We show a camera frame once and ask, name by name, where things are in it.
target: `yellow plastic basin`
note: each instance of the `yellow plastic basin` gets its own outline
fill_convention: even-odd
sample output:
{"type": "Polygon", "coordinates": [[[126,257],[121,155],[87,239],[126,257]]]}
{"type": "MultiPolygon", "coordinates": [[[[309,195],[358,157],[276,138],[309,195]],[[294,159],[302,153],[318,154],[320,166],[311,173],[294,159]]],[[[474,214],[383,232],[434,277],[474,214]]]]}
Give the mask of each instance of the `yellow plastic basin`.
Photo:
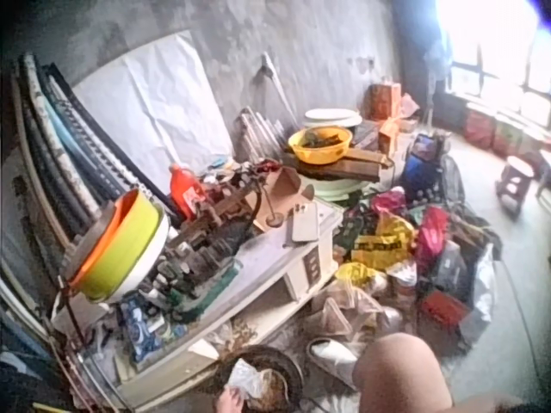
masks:
{"type": "Polygon", "coordinates": [[[348,152],[348,148],[350,147],[351,140],[352,132],[348,129],[338,126],[321,126],[298,131],[289,138],[288,144],[297,158],[299,158],[302,162],[313,165],[327,165],[328,163],[338,161],[341,157],[346,155],[346,152],[348,152]],[[299,143],[308,130],[315,132],[322,139],[327,139],[331,136],[337,135],[341,140],[341,143],[326,146],[325,148],[303,148],[299,146],[299,143]]]}
{"type": "Polygon", "coordinates": [[[122,197],[120,220],[105,250],[74,286],[88,299],[108,297],[124,281],[155,233],[159,213],[135,189],[122,197]]]}

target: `concrete wall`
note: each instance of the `concrete wall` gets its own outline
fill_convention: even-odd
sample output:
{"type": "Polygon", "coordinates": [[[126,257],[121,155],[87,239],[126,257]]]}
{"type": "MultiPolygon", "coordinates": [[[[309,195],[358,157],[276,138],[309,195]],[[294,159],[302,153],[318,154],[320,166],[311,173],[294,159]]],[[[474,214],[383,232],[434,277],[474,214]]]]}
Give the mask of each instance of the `concrete wall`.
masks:
{"type": "Polygon", "coordinates": [[[76,84],[184,29],[228,126],[245,105],[286,119],[273,85],[256,77],[264,51],[298,115],[316,106],[358,107],[371,78],[399,77],[389,0],[34,0],[5,30],[3,58],[32,50],[76,84]]]}

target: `window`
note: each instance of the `window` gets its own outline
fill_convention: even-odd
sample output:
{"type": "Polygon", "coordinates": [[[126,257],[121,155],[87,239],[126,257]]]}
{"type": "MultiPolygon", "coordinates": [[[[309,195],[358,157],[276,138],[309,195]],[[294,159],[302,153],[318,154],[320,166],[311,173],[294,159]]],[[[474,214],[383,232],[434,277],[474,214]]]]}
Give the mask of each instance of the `window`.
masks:
{"type": "Polygon", "coordinates": [[[526,92],[520,110],[522,116],[546,126],[551,112],[551,101],[533,92],[526,92]]]}
{"type": "Polygon", "coordinates": [[[526,0],[500,0],[500,5],[493,6],[480,36],[482,68],[485,73],[523,84],[537,14],[526,0]]]}
{"type": "Polygon", "coordinates": [[[436,0],[450,91],[551,129],[551,28],[530,0],[436,0]]]}
{"type": "Polygon", "coordinates": [[[530,55],[530,88],[551,93],[551,32],[539,30],[530,55]]]}
{"type": "Polygon", "coordinates": [[[457,93],[466,93],[477,96],[480,93],[480,76],[474,71],[467,71],[460,67],[451,68],[451,89],[457,93]]]}
{"type": "Polygon", "coordinates": [[[517,111],[523,99],[523,90],[514,83],[485,76],[481,97],[496,108],[517,111]]]}

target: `white plate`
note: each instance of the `white plate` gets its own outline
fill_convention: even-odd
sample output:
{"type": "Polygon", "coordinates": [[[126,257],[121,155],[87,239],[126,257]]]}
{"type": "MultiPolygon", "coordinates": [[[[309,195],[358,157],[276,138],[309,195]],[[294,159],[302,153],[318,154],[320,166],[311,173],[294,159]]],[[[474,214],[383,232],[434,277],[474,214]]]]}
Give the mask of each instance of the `white plate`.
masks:
{"type": "Polygon", "coordinates": [[[305,127],[317,127],[317,126],[340,126],[340,127],[353,127],[358,126],[363,121],[362,116],[355,114],[349,118],[339,119],[339,120],[324,120],[324,121],[315,121],[315,120],[304,120],[303,125],[305,127]]]}
{"type": "Polygon", "coordinates": [[[317,109],[311,109],[308,110],[304,117],[307,121],[313,120],[313,121],[320,121],[325,122],[327,120],[339,120],[339,119],[347,119],[351,118],[352,116],[356,116],[358,113],[355,110],[350,109],[323,109],[323,108],[317,108],[317,109]]]}
{"type": "Polygon", "coordinates": [[[136,289],[147,273],[149,273],[152,269],[153,265],[155,265],[155,261],[158,259],[158,256],[161,255],[164,244],[166,243],[166,238],[169,235],[170,225],[169,218],[164,213],[163,208],[160,206],[155,207],[161,215],[157,230],[153,234],[153,237],[145,248],[145,251],[127,275],[127,278],[125,278],[125,280],[119,285],[111,297],[105,300],[106,302],[116,303],[121,300],[126,293],[136,289]]]}

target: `red stool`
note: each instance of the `red stool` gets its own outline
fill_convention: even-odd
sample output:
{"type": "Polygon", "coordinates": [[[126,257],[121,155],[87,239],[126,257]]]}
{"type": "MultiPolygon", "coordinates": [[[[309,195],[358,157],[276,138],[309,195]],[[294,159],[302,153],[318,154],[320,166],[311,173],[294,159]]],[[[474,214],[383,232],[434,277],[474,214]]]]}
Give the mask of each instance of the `red stool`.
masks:
{"type": "Polygon", "coordinates": [[[517,213],[520,213],[533,177],[534,170],[530,165],[518,157],[508,157],[501,179],[496,182],[498,197],[509,195],[517,202],[517,213]]]}

